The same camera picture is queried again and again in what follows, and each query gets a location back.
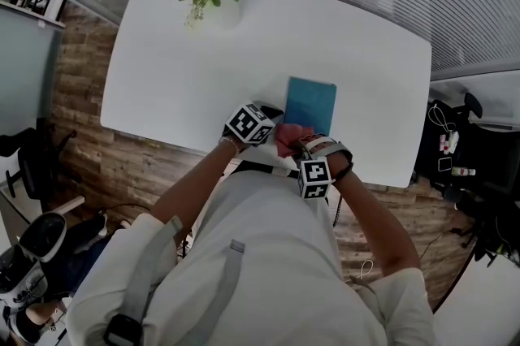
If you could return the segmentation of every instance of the hand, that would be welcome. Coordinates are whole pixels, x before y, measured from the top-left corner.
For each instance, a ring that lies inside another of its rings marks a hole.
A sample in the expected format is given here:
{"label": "hand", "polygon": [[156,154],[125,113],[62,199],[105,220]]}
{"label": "hand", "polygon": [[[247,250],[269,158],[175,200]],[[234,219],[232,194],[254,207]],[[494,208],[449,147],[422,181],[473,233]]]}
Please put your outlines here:
{"label": "hand", "polygon": [[[303,142],[304,144],[308,144],[311,141],[318,139],[319,137],[321,137],[321,136],[320,135],[306,136],[305,138],[301,139],[301,142]],[[318,144],[314,148],[310,149],[310,152],[312,154],[314,154],[314,153],[318,152],[319,150],[328,147],[329,145],[332,145],[332,143],[323,142],[322,144]],[[335,177],[337,176],[337,174],[340,171],[344,170],[345,168],[347,168],[349,166],[349,160],[347,160],[347,158],[345,157],[345,155],[343,153],[337,152],[337,153],[332,153],[332,154],[327,155],[327,164],[328,164],[328,169],[331,171],[331,177],[333,179],[335,179]]]}

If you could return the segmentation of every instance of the bottle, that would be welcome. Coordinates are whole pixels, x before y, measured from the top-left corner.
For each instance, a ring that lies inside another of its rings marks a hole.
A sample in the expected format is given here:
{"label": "bottle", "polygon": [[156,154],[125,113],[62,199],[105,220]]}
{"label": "bottle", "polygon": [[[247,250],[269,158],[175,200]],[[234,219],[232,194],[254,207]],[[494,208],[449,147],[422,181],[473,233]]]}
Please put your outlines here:
{"label": "bottle", "polygon": [[474,168],[452,167],[452,175],[475,175],[476,173]]}

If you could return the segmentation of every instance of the wrist strap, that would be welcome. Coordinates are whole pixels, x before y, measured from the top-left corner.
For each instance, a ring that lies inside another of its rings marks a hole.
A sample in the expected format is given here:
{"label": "wrist strap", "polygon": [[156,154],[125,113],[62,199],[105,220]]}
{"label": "wrist strap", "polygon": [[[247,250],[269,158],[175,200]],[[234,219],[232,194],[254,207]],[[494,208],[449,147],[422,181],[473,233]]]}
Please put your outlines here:
{"label": "wrist strap", "polygon": [[350,171],[352,171],[352,167],[354,167],[353,162],[349,162],[348,166],[341,170],[338,174],[336,174],[336,177],[332,180],[332,183],[337,183],[341,179],[343,179]]}
{"label": "wrist strap", "polygon": [[335,144],[329,145],[328,147],[325,147],[324,149],[321,149],[319,151],[316,151],[315,153],[311,154],[310,156],[313,159],[316,159],[318,157],[326,157],[327,155],[337,153],[340,151],[345,155],[347,160],[350,164],[352,164],[352,153],[349,151],[347,147],[345,147],[341,142],[335,142]]}
{"label": "wrist strap", "polygon": [[316,145],[320,145],[324,142],[333,142],[334,144],[336,143],[331,137],[329,136],[321,136],[319,138],[316,138],[314,141],[311,141],[310,143],[308,144],[305,144],[305,147],[307,148],[308,151],[310,151],[311,149],[313,149]]}

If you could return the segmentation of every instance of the person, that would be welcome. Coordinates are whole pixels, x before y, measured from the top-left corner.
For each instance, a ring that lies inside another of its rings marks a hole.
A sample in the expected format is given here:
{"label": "person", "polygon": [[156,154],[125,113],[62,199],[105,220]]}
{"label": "person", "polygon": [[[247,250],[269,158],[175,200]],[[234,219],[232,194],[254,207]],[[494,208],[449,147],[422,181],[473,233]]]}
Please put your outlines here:
{"label": "person", "polygon": [[[316,145],[312,152],[328,145]],[[150,214],[115,233],[67,313],[72,344],[105,344],[107,325],[124,301],[146,245],[176,216],[183,225],[174,239],[178,246],[228,163],[245,147],[233,135],[221,138]],[[333,178],[349,166],[341,152],[328,155],[327,162]],[[220,184],[187,257],[176,266],[173,242],[162,252],[142,344],[434,344],[432,312],[409,235],[353,171],[334,185],[356,216],[382,279],[358,292],[345,284],[323,199],[302,199],[294,178],[240,171]],[[234,292],[222,313],[204,324],[206,337],[196,338],[195,328],[213,313],[207,313],[212,300],[225,289],[221,283],[232,240],[243,244]]]}
{"label": "person", "polygon": [[113,235],[107,235],[106,220],[107,215],[100,210],[92,218],[68,229],[56,255],[41,263],[48,284],[44,296],[22,309],[4,307],[2,314],[12,339],[36,344],[54,323],[55,310],[66,312],[61,300],[76,292]]}

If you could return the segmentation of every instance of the white machine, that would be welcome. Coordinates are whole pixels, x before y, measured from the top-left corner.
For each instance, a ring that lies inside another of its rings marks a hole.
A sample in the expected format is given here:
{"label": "white machine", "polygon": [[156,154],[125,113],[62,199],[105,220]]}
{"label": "white machine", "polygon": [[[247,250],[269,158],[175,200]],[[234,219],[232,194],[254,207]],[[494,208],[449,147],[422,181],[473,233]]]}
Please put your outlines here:
{"label": "white machine", "polygon": [[45,294],[48,284],[41,262],[54,257],[66,232],[67,223],[61,214],[42,214],[18,244],[0,256],[0,300],[11,310],[23,309]]}

